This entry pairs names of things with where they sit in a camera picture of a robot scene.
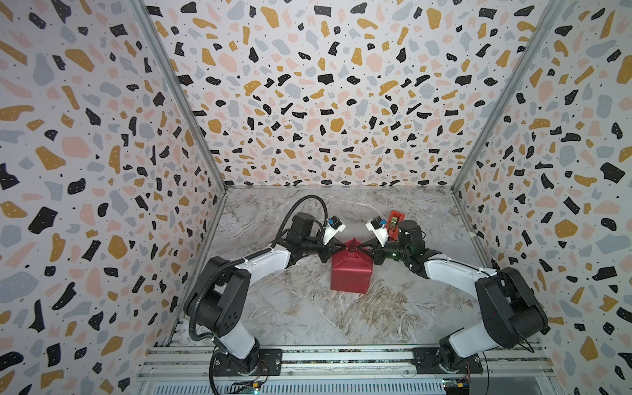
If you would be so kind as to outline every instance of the marble table surface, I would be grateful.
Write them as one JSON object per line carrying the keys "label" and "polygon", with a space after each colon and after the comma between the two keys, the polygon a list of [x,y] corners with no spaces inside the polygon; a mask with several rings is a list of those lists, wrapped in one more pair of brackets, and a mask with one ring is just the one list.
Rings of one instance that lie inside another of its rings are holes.
{"label": "marble table surface", "polygon": [[[365,223],[391,210],[414,219],[426,232],[426,246],[480,266],[470,236],[449,190],[426,189],[230,189],[211,245],[211,256],[232,260],[271,242],[289,208],[302,196],[316,194],[329,216],[344,219],[338,239],[367,240]],[[322,218],[316,200],[295,212]],[[250,286],[241,317],[264,345],[437,343],[480,317],[472,296],[411,273],[401,262],[387,259],[374,266],[369,291],[362,295],[332,291],[331,262],[317,256],[273,273]],[[171,346],[210,346],[193,342],[182,316]]]}

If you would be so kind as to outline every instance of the side wall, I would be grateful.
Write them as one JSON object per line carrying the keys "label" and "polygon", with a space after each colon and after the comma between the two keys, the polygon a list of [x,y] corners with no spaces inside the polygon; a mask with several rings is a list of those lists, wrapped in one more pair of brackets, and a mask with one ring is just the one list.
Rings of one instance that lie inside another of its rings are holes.
{"label": "side wall", "polygon": [[450,185],[548,1],[422,3],[147,1],[227,184]]}
{"label": "side wall", "polygon": [[458,191],[544,305],[568,394],[632,391],[631,5],[569,2]]}
{"label": "side wall", "polygon": [[130,393],[214,186],[125,2],[0,11],[0,392]]}

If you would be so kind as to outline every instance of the black mounting plate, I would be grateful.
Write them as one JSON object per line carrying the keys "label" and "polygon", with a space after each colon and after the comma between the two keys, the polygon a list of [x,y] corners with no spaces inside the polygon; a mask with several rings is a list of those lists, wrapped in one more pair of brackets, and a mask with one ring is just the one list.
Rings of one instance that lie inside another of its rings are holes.
{"label": "black mounting plate", "polygon": [[[214,377],[227,377],[227,376],[241,376],[233,364],[231,363],[232,356],[227,354],[219,353],[217,356],[217,364],[213,367],[213,376]],[[269,376],[280,376],[281,375],[281,363],[283,362],[283,350],[281,348],[262,348],[259,350],[259,362],[264,361],[265,363],[261,363],[264,370],[261,372],[261,379],[265,379],[266,369],[265,366],[269,370]],[[259,372],[255,370],[253,375],[257,375]]]}
{"label": "black mounting plate", "polygon": [[[417,369],[417,374],[446,374],[440,366],[436,365],[438,359],[439,347],[417,347],[413,348],[413,365]],[[476,361],[477,355],[471,355],[465,358],[459,364],[458,372],[455,374],[466,374],[468,372],[467,364],[470,364],[470,373],[483,373],[483,365],[480,361]]]}

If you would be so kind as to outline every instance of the robotic arm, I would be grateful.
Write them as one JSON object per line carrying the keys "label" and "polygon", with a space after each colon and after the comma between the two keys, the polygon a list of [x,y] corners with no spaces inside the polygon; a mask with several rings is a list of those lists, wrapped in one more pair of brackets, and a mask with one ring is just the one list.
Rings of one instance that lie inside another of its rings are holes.
{"label": "robotic arm", "polygon": [[[298,204],[310,197],[320,200],[313,195],[301,199],[290,210],[281,229]],[[210,259],[185,300],[191,338],[211,338],[221,352],[232,357],[231,362],[240,373],[253,372],[259,358],[259,342],[240,322],[248,287],[309,255],[318,254],[325,263],[346,248],[335,237],[345,225],[336,216],[328,219],[326,207],[321,203],[325,211],[324,226],[310,214],[299,212],[289,229],[279,230],[270,247],[232,262],[220,257]],[[312,236],[314,224],[319,231]],[[367,228],[375,237],[358,248],[370,255],[374,264],[382,265],[386,258],[402,261],[418,276],[442,281],[478,299],[482,319],[439,341],[437,364],[445,370],[458,369],[467,357],[479,351],[521,344],[547,326],[547,316],[533,290],[516,269],[474,267],[428,249],[423,240],[425,234],[412,220],[399,223],[397,240],[389,240],[386,222],[379,217],[368,222]],[[221,292],[215,289],[224,285]],[[209,328],[210,332],[197,334],[195,324]]]}

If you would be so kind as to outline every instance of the slotted vent grille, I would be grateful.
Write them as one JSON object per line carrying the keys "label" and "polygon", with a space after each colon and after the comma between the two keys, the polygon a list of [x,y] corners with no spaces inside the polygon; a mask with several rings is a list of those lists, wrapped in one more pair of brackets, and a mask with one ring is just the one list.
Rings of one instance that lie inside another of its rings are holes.
{"label": "slotted vent grille", "polygon": [[[216,383],[220,394],[235,392],[240,386]],[[380,380],[274,380],[263,385],[261,394],[389,394],[441,395],[445,394],[440,379],[380,379]],[[212,394],[208,382],[161,382],[154,387],[154,395]]]}

